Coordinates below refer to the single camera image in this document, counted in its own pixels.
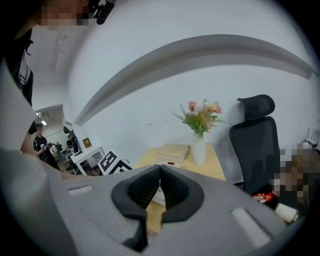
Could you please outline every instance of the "desk surface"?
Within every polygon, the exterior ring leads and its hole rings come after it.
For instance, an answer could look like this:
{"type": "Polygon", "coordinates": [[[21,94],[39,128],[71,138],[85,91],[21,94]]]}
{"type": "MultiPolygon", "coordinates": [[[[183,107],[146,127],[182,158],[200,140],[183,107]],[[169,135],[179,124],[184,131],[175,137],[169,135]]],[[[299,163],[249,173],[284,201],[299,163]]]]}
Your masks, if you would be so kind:
{"type": "Polygon", "coordinates": [[[77,152],[77,153],[71,155],[70,157],[74,163],[83,162],[84,160],[86,160],[87,156],[89,156],[90,154],[92,154],[95,151],[99,151],[100,148],[101,148],[101,146],[91,146],[88,148],[83,148],[81,154],[78,154],[75,156],[75,154],[78,153],[77,152]]]}
{"type": "MultiPolygon", "coordinates": [[[[181,163],[181,168],[212,178],[220,179],[222,181],[226,181],[225,175],[222,171],[219,159],[216,155],[213,146],[210,143],[206,143],[205,147],[206,157],[204,165],[197,166],[195,164],[194,156],[190,147],[190,150],[186,155],[186,158],[181,163]]],[[[134,167],[139,168],[143,166],[154,165],[157,161],[166,161],[165,159],[159,159],[157,157],[158,149],[159,147],[149,148],[146,151],[146,153],[140,158],[140,160],[135,164],[134,167]]],[[[165,211],[166,208],[164,206],[151,201],[148,207],[146,208],[146,228],[153,232],[159,233],[161,231],[162,214],[165,211]]]]}

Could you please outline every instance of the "wooden desk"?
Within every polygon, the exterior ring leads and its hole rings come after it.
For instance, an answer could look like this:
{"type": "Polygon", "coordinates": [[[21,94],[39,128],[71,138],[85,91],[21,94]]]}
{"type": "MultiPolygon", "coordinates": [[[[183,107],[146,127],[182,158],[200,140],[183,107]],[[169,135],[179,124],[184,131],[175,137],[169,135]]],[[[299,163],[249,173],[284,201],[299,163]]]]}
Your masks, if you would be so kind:
{"type": "MultiPolygon", "coordinates": [[[[219,159],[211,143],[206,143],[206,157],[205,163],[202,166],[197,166],[194,161],[191,146],[186,158],[181,163],[181,168],[186,169],[198,174],[206,175],[212,178],[226,181],[225,175],[222,171],[219,159]]],[[[135,164],[135,168],[154,165],[157,161],[165,161],[165,159],[159,159],[157,157],[159,147],[149,148],[146,153],[135,164]]],[[[166,208],[153,201],[150,202],[146,208],[147,219],[146,228],[153,232],[159,233],[161,231],[162,214],[166,211],[166,208]]]]}

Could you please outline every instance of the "black headphones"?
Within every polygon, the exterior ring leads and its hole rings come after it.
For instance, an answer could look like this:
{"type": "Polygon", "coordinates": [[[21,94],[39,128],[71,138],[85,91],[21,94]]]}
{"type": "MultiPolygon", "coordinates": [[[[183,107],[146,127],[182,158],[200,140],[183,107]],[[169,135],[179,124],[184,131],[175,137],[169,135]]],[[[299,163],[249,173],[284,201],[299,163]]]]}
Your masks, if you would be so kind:
{"type": "Polygon", "coordinates": [[[94,15],[94,19],[98,25],[105,23],[107,17],[115,7],[115,0],[107,0],[105,5],[100,4],[100,0],[89,0],[89,18],[94,15]]]}

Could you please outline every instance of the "red snack bag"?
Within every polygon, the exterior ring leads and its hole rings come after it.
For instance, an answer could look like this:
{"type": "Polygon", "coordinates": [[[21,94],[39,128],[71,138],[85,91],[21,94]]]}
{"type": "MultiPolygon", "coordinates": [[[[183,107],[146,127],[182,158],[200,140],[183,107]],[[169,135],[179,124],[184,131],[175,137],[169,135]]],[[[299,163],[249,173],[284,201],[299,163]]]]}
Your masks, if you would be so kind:
{"type": "Polygon", "coordinates": [[[265,203],[273,200],[275,198],[275,195],[272,192],[259,193],[259,194],[253,195],[252,198],[254,200],[260,201],[260,203],[265,203]]]}

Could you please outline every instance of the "green leaves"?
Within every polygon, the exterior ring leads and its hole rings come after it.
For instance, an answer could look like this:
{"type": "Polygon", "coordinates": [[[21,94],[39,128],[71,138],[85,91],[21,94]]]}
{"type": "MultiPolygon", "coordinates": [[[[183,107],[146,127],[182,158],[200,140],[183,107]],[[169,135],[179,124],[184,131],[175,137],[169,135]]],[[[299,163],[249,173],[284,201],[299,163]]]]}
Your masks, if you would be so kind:
{"type": "Polygon", "coordinates": [[[187,111],[186,111],[185,107],[182,106],[181,104],[179,106],[180,106],[180,109],[181,109],[183,115],[186,116],[187,115],[187,111]]]}
{"type": "Polygon", "coordinates": [[[213,112],[208,111],[206,108],[203,110],[198,110],[195,112],[188,112],[183,105],[179,105],[182,115],[172,112],[173,115],[181,120],[183,124],[188,125],[196,135],[203,136],[204,133],[208,132],[211,127],[217,127],[215,124],[226,124],[220,117],[217,115],[212,115],[213,112]]]}
{"type": "Polygon", "coordinates": [[[225,121],[223,121],[220,117],[216,116],[216,119],[213,120],[214,123],[221,123],[221,124],[226,124],[225,121]]]}
{"type": "Polygon", "coordinates": [[[185,118],[184,118],[182,115],[179,115],[179,114],[177,114],[177,113],[175,113],[175,112],[173,112],[173,111],[172,111],[172,114],[173,114],[176,118],[179,118],[180,120],[185,121],[185,118]]]}

